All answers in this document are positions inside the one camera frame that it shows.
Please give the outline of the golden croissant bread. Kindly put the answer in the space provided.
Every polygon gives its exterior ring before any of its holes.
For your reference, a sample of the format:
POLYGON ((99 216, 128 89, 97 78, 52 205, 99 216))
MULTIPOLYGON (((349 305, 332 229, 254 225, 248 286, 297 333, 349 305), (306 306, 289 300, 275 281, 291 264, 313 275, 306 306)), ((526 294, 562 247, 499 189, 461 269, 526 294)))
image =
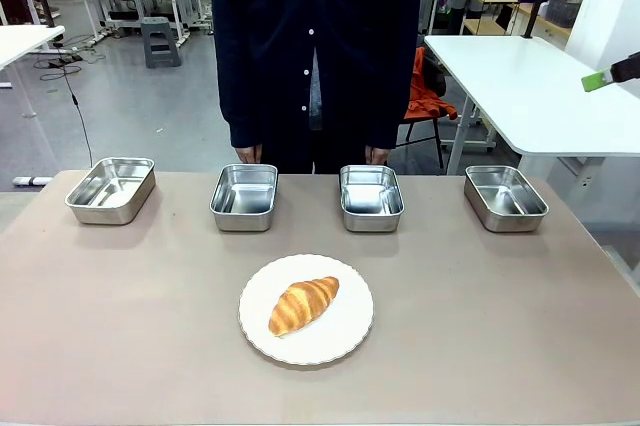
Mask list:
POLYGON ((303 329, 325 313, 339 288, 340 282, 333 276, 291 284, 272 310, 269 331, 281 337, 303 329))

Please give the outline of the rectangular stainless steel container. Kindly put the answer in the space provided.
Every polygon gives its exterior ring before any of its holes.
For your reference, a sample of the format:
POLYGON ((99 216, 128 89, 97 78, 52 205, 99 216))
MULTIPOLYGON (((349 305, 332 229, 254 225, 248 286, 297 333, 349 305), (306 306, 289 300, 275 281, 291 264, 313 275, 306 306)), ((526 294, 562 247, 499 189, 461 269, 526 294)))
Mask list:
POLYGON ((76 219, 88 225, 131 223, 156 185, 147 158, 104 158, 66 196, 76 219))
POLYGON ((219 176, 210 210, 223 232, 264 232, 272 222, 278 170, 267 164, 230 164, 219 176))
POLYGON ((482 225, 493 233, 535 231, 549 206, 527 178, 511 166, 469 166, 464 194, 482 225))
POLYGON ((354 233, 392 233, 404 212, 393 169, 349 165, 340 170, 340 204, 345 228, 354 233))

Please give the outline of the large white side table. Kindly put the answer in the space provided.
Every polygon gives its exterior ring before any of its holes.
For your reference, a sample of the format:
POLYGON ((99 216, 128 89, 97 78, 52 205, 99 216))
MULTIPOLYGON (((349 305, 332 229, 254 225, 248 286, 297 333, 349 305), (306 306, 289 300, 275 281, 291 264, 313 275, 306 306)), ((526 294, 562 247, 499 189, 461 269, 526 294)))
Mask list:
POLYGON ((426 45, 509 147, 545 179, 558 158, 640 157, 640 99, 617 84, 587 92, 592 69, 539 38, 429 35, 426 45))

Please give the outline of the grey plastic crate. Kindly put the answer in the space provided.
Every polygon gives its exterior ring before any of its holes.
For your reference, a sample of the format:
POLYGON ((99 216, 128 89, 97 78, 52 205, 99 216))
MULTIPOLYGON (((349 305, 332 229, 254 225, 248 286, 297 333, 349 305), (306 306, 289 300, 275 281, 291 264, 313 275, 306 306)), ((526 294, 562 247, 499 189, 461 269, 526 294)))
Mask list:
POLYGON ((545 19, 562 27, 572 28, 583 0, 549 0, 545 19))

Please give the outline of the wooden shelf rack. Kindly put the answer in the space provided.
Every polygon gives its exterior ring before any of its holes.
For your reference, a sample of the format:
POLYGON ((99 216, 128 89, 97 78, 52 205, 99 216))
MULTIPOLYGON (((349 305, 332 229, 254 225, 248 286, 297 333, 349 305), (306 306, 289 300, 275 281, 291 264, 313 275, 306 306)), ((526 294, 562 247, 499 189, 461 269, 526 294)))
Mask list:
MULTIPOLYGON (((528 27, 534 0, 473 0, 481 6, 478 18, 464 18, 461 34, 479 36, 521 35, 528 27)), ((568 40, 572 28, 558 27, 545 19, 549 0, 543 0, 534 21, 532 35, 538 34, 548 41, 568 40)))

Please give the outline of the black chair with orange cloth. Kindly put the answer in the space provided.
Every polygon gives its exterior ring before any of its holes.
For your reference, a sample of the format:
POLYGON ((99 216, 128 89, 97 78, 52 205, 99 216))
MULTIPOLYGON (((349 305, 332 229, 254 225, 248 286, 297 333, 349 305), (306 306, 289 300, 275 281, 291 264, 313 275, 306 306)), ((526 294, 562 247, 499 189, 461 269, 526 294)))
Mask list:
POLYGON ((411 89, 409 106, 405 113, 402 125, 407 126, 404 140, 397 147, 405 147, 433 140, 436 145, 436 153, 439 168, 444 169, 442 155, 442 141, 439 132, 439 121, 448 118, 453 121, 458 118, 457 109, 444 101, 446 94, 446 79, 444 70, 426 46, 416 48, 413 71, 411 77, 411 89), (414 126, 418 123, 430 122, 433 134, 422 139, 411 139, 414 126))

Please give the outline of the person in dark cardigan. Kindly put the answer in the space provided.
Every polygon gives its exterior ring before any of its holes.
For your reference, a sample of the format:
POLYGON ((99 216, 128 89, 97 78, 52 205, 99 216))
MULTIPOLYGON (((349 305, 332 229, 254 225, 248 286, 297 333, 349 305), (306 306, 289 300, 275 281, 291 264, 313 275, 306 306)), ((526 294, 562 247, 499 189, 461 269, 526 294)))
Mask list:
POLYGON ((285 174, 391 150, 409 106, 420 0, 212 0, 219 105, 234 149, 285 174))

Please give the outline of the white scalloped plate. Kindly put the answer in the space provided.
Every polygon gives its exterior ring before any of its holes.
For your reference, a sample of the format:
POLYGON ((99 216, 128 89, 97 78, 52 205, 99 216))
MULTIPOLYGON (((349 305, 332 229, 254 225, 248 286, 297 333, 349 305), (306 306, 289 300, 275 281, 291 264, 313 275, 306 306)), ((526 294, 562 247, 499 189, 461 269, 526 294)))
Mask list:
POLYGON ((314 254, 279 258, 257 271, 239 298, 238 319, 247 340, 264 355, 287 364, 329 363, 353 351, 367 336, 374 303, 366 281, 351 266, 314 254), (293 283, 336 277, 340 288, 332 304, 303 329, 276 337, 268 329, 272 310, 293 283))

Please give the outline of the grey plastic step stool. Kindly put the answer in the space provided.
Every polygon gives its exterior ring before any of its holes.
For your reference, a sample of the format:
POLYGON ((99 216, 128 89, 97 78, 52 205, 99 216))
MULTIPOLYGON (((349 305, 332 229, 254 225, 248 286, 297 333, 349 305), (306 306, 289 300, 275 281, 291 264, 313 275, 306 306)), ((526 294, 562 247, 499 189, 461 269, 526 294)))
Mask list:
POLYGON ((166 17, 144 17, 140 26, 147 68, 153 69, 158 64, 171 67, 182 65, 176 40, 166 17))

